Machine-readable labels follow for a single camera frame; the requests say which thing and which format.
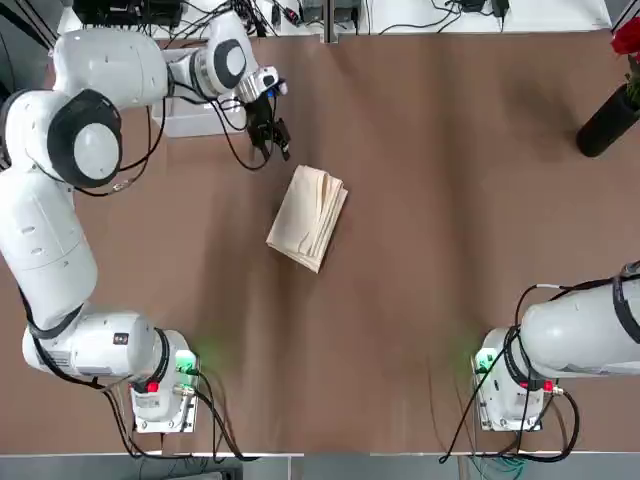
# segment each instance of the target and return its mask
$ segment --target robot end effector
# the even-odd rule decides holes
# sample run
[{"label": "robot end effector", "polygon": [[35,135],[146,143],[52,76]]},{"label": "robot end effector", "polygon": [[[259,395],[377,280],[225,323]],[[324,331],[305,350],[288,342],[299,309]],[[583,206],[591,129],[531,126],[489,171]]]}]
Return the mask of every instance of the robot end effector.
[{"label": "robot end effector", "polygon": [[[201,101],[233,92],[246,110],[247,133],[253,146],[268,160],[273,148],[268,150],[266,143],[272,142],[284,159],[289,159],[289,132],[282,119],[276,120],[275,107],[269,102],[271,97],[286,95],[287,84],[275,67],[258,66],[244,26],[234,12],[211,21],[206,48],[168,65],[170,96],[196,93],[200,97],[196,100]],[[192,90],[185,92],[181,85]]]}]

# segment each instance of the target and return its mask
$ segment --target robotic arm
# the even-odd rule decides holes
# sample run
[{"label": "robotic arm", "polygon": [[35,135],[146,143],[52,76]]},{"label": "robotic arm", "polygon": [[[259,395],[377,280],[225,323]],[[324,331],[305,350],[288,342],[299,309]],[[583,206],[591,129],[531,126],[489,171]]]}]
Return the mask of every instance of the robotic arm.
[{"label": "robotic arm", "polygon": [[73,187],[106,185],[117,174],[119,110],[166,96],[211,100],[233,91],[248,111],[259,113],[248,113],[254,145],[279,135],[286,156],[284,124],[260,123],[272,119],[267,95],[285,94],[286,84],[275,68],[258,66],[233,11],[212,20],[206,48],[177,62],[167,63],[144,35],[109,29],[63,35],[53,57],[53,90],[17,93],[0,115],[3,153],[11,163],[0,173],[0,251],[28,313],[24,358],[42,371],[51,372],[52,362],[54,370],[75,377],[124,377],[139,428],[189,431],[195,400],[175,387],[192,381],[180,362],[186,358],[190,369],[195,357],[178,332],[154,329],[132,311],[87,302],[97,266],[74,211]]},{"label": "robotic arm", "polygon": [[552,380],[640,374],[639,267],[532,305],[519,339],[515,327],[489,332],[473,362],[478,382],[488,371],[477,401],[484,430],[519,431],[523,416],[525,429],[539,428]]}]

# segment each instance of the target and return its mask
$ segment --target table surface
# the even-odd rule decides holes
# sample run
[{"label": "table surface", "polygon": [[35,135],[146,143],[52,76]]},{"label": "table surface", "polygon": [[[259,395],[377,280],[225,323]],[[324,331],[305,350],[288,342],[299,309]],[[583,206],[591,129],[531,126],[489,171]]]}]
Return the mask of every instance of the table surface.
[{"label": "table surface", "polygon": [[[608,43],[605,33],[256,42],[290,84],[278,112],[291,160],[249,173],[224,138],[165,138],[133,188],[79,197],[100,272],[93,303],[184,333],[221,378],[245,451],[442,451],[469,395],[469,355],[510,324],[526,286],[637,259],[636,134],[598,160],[573,145],[623,81]],[[125,112],[123,136],[127,161],[138,158],[144,110]],[[247,138],[234,142],[247,158]],[[349,190],[319,275],[265,245],[297,164]],[[4,265],[0,287],[0,453],[122,451],[100,395],[26,366]],[[639,450],[640,382],[563,385],[582,412],[578,449]],[[559,448],[553,415],[544,427],[525,447]],[[207,451],[210,434],[199,409],[196,433],[167,442]],[[476,448],[507,441],[480,435]],[[469,449],[463,431],[456,451]]]},{"label": "table surface", "polygon": [[[280,4],[298,10],[298,0],[279,0]],[[205,14],[201,10],[209,11],[219,5],[220,0],[191,0],[192,6],[186,6],[183,19],[188,22],[198,23]],[[439,11],[434,8],[443,8],[444,0],[363,0],[360,25],[361,32],[368,33],[369,19],[371,19],[371,33],[376,34],[390,25],[395,24],[413,24],[413,25],[430,25],[444,18],[446,12]],[[449,25],[446,32],[464,32],[464,33],[497,33],[501,28],[505,32],[562,32],[562,31],[589,31],[609,28],[611,21],[607,12],[605,0],[510,0],[510,11],[505,19],[504,27],[493,16],[483,16],[479,14],[464,14],[459,20]],[[271,8],[273,2],[270,0],[255,0],[255,5],[260,8],[267,21],[271,21]],[[489,14],[491,10],[491,2],[485,7],[485,13]],[[449,17],[450,20],[455,18],[454,15]],[[391,30],[391,33],[420,33],[435,32],[442,26],[446,25],[449,20],[438,23],[431,27],[411,28],[408,26],[400,26]],[[188,26],[182,23],[181,29]],[[82,28],[82,24],[75,15],[71,7],[67,7],[58,28],[60,33],[78,30]],[[303,25],[295,27],[288,23],[284,18],[282,25],[275,29],[275,32],[269,31],[269,35],[274,33],[280,36],[290,35],[315,35],[322,33],[321,25]],[[336,26],[336,33],[340,35],[355,34],[355,28],[352,22]],[[153,35],[155,38],[168,38],[168,32],[164,29],[154,27]],[[192,35],[191,39],[197,39],[199,32]],[[207,31],[202,33],[202,37],[207,38]]]}]

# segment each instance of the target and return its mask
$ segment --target beige cloth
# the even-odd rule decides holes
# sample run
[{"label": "beige cloth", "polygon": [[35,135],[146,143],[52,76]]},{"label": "beige cloth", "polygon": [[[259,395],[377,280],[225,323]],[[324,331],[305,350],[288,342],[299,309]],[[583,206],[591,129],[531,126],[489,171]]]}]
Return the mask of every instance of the beige cloth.
[{"label": "beige cloth", "polygon": [[298,166],[267,244],[318,273],[346,197],[342,180]]}]

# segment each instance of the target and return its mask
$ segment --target vase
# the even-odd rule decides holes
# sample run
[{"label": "vase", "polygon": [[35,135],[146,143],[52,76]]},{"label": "vase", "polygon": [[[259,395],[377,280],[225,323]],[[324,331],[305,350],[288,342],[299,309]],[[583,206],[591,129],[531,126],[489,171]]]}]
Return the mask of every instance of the vase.
[{"label": "vase", "polygon": [[578,131],[578,149],[587,157],[597,157],[609,148],[640,116],[622,85]]}]

